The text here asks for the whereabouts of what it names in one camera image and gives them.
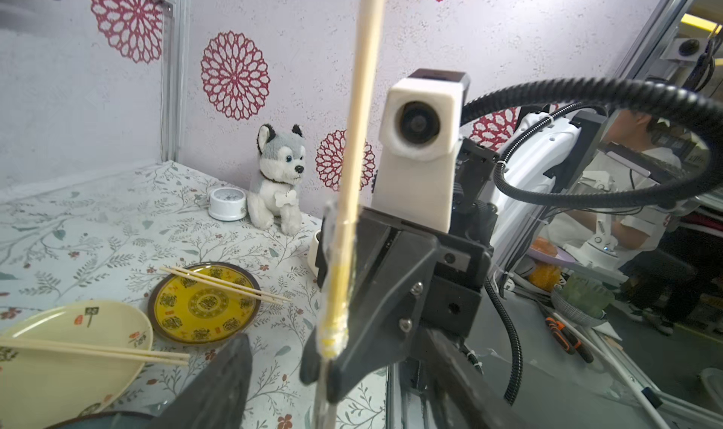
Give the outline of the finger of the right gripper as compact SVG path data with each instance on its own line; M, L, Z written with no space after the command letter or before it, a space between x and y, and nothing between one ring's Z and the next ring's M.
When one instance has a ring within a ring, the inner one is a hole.
M432 231L365 208L357 247L348 345L331 363L327 380L332 404L343 401L369 374L410 355L440 242Z
M324 288L327 281L327 274L329 272L329 263L331 262L331 249L333 248L333 238L336 228L336 220L338 214L337 205L327 205L325 208L324 216L322 218L322 225L318 236L316 259L314 259L314 265L318 269L317 271L317 286L320 290Z

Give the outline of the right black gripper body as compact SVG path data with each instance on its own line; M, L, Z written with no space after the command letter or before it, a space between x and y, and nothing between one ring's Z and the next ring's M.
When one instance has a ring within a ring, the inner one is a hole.
M455 165L450 228L432 229L389 211L366 208L363 220L389 222L393 229L435 236L439 243L430 297L422 312L425 325L453 336L470 335L491 266L491 236L498 209L480 194L491 180L499 155L471 139L463 139Z

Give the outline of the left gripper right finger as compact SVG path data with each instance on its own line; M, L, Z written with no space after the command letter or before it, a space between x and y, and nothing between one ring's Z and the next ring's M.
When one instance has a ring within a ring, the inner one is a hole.
M422 327L415 335L418 355L430 379L427 402L438 428L528 428L512 407L442 332Z

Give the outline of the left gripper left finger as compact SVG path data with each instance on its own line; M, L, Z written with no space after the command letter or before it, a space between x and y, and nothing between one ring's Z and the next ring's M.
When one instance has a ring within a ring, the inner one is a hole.
M239 429L252 381L252 361L250 339L238 333L149 426Z

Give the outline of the chopsticks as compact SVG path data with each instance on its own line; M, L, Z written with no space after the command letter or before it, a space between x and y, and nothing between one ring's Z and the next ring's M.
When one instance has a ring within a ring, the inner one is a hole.
M345 195L349 199L354 199L358 209L385 1L361 0L357 20L351 102L346 121L346 148L338 197Z
M269 304L280 305L290 302L289 298L282 297L281 295L273 295L269 292L228 282L226 280L221 280L220 278L206 276L186 269L160 267L160 270L172 274L173 276L188 278L189 280L194 280L195 282L199 282L213 288L222 289L224 291L229 291L237 295L243 295L243 297L250 297Z
M89 344L67 344L67 342L2 338L1 346L12 349L26 349L106 359L123 359L124 361L142 361L146 363L160 363L174 366L186 366L190 361L190 355L183 353L114 348Z

